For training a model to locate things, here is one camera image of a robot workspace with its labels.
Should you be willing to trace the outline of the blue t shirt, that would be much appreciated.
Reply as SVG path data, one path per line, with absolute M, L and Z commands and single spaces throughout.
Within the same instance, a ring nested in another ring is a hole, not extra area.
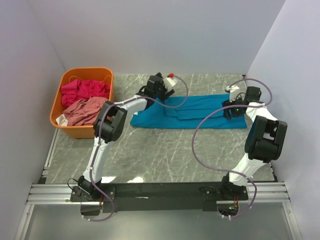
M 130 125 L 149 129 L 195 129 L 212 112 L 222 107 L 222 102 L 229 99 L 228 94 L 189 96 L 178 108 L 167 108 L 154 103 L 146 110 L 132 116 Z M 202 125 L 202 129 L 245 129 L 245 117 L 232 118 L 223 116 L 223 111 L 211 116 Z

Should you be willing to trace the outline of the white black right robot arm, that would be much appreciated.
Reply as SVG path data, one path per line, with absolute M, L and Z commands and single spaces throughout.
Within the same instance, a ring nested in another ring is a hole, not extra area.
M 247 115 L 252 125 L 244 145 L 244 156 L 231 172 L 221 181 L 219 193 L 222 198 L 230 200 L 245 193 L 248 178 L 271 161 L 277 160 L 282 152 L 288 128 L 285 121 L 278 120 L 260 101 L 261 90 L 250 86 L 241 92 L 238 86 L 228 86 L 229 99 L 222 103 L 231 108 L 223 111 L 227 120 Z

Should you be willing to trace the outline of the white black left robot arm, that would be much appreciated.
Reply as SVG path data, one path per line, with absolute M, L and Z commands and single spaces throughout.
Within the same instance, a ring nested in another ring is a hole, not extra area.
M 88 201 L 96 200 L 100 195 L 103 167 L 109 151 L 123 133 L 128 115 L 144 111 L 155 101 L 164 103 L 175 92 L 177 84 L 173 73 L 163 77 L 157 73 L 149 77 L 146 85 L 140 88 L 133 97 L 120 102 L 106 101 L 96 118 L 94 129 L 94 145 L 83 175 L 78 179 L 78 187 Z

